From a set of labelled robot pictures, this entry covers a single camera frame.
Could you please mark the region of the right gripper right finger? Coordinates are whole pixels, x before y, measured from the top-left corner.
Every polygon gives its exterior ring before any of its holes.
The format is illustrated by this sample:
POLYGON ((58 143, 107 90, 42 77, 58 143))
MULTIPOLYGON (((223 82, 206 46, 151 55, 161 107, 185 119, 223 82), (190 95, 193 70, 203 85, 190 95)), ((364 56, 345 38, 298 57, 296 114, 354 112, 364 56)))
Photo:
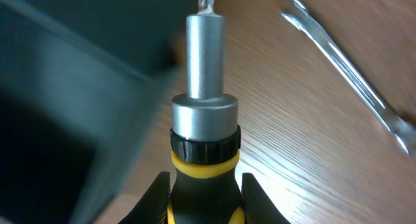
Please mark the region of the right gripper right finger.
POLYGON ((251 173, 242 174, 241 192, 247 224, 290 224, 251 173))

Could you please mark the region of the silver double-ended wrench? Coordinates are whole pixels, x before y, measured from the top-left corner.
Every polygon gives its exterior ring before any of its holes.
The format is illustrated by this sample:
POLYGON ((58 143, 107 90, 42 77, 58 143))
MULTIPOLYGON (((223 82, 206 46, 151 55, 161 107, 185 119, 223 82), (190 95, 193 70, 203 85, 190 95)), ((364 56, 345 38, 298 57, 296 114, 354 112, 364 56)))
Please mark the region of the silver double-ended wrench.
POLYGON ((330 35, 311 16, 300 0, 284 0, 280 14, 296 29, 303 32, 349 83, 379 121, 396 138, 408 156, 415 156, 415 124, 406 121, 377 94, 330 35))

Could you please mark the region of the yellow black stubby screwdriver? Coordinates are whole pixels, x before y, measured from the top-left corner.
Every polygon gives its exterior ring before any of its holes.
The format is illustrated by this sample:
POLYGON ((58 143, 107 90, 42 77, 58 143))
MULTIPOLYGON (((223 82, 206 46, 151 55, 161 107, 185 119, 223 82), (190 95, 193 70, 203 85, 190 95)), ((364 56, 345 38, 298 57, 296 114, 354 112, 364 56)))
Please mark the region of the yellow black stubby screwdriver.
POLYGON ((235 179, 239 102, 224 92, 226 19, 215 0, 198 0, 187 16, 187 92, 172 99, 172 162, 177 176, 169 223, 244 223, 235 179))

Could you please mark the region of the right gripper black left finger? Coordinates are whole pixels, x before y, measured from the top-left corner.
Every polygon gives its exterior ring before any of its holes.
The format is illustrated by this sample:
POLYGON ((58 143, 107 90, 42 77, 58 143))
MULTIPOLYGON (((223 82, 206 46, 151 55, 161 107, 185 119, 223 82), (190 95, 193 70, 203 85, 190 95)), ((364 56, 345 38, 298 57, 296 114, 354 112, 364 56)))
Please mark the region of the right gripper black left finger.
POLYGON ((119 224, 165 224, 170 195, 170 173, 160 172, 139 202, 119 224))

